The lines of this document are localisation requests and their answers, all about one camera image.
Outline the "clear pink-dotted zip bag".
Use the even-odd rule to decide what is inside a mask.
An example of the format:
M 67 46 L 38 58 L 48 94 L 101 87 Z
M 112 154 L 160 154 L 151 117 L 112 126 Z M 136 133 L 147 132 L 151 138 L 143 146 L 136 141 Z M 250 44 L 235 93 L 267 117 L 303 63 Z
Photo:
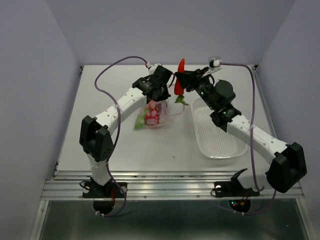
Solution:
M 158 128 L 163 126 L 169 117 L 181 115 L 186 106 L 189 106 L 189 104 L 184 100 L 184 92 L 184 89 L 178 85 L 178 83 L 174 84 L 173 93 L 176 96 L 174 104 L 180 104 L 182 106 L 180 112 L 170 114 L 167 100 L 152 100 L 139 109 L 135 120 L 134 129 L 140 130 L 143 128 Z

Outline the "orange toy carrot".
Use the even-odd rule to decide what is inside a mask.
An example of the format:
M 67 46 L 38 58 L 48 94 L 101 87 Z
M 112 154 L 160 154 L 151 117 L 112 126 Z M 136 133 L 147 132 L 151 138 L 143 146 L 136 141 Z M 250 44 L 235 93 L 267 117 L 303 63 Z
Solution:
M 178 68 L 177 68 L 178 73 L 184 73 L 185 72 L 185 59 L 182 58 Z M 176 95 L 176 100 L 175 103 L 177 104 L 182 104 L 183 106 L 189 106 L 187 102 L 185 102 L 185 97 L 184 97 L 184 89 L 181 86 L 181 81 L 178 77 L 176 77 L 175 85 L 174 85 L 174 94 Z

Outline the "purple toy eggplant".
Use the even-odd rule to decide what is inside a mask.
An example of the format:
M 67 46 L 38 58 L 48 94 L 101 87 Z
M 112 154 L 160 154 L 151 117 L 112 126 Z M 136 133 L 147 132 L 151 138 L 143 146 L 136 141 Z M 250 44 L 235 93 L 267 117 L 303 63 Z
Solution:
M 159 110 L 159 121 L 164 122 L 168 114 L 168 103 L 166 100 L 162 100 L 159 102 L 158 110 Z

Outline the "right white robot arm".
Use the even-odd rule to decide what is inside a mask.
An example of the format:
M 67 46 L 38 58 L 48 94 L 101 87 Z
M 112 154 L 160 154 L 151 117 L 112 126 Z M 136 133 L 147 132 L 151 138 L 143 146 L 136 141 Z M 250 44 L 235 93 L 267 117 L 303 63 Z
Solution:
M 224 132 L 238 138 L 250 146 L 251 152 L 257 152 L 269 164 L 265 172 L 253 175 L 253 182 L 241 173 L 230 182 L 231 192 L 242 195 L 259 180 L 263 187 L 272 187 L 279 193 L 286 193 L 307 174 L 303 147 L 278 140 L 253 125 L 232 101 L 236 97 L 233 86 L 226 80 L 211 83 L 208 68 L 187 72 L 175 72 L 181 87 L 186 92 L 196 91 L 200 98 L 212 110 L 210 118 L 214 125 Z

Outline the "red toy bell pepper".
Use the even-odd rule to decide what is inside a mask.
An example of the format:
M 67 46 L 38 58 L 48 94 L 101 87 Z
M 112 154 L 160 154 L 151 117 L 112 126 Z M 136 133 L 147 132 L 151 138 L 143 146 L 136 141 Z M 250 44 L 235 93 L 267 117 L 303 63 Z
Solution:
M 149 127 L 159 125 L 160 124 L 159 111 L 158 110 L 148 111 L 145 115 L 145 124 Z

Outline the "green toy bitter gourd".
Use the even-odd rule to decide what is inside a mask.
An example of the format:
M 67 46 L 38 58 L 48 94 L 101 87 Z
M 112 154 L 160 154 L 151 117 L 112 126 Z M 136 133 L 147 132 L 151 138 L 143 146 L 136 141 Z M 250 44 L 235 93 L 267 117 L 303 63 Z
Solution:
M 145 115 L 138 115 L 134 123 L 134 129 L 139 130 L 143 128 L 145 125 L 145 120 L 146 120 Z

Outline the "orange toy pumpkin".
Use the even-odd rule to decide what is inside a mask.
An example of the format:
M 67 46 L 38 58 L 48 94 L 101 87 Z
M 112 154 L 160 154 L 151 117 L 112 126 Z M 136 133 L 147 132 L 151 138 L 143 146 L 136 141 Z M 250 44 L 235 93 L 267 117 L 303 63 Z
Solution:
M 149 111 L 153 111 L 156 109 L 156 102 L 155 101 L 150 101 L 145 105 L 145 108 L 148 109 Z

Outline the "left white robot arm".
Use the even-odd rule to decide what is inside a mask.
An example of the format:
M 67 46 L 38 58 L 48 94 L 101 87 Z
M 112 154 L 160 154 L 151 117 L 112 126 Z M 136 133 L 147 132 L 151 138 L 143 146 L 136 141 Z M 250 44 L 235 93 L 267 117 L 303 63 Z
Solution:
M 94 191 L 100 197 L 111 193 L 111 177 L 106 165 L 115 148 L 112 134 L 124 120 L 150 101 L 168 99 L 171 95 L 167 83 L 172 75 L 172 71 L 160 64 L 152 66 L 149 75 L 136 80 L 114 105 L 94 117 L 87 115 L 82 119 L 79 143 L 88 156 Z

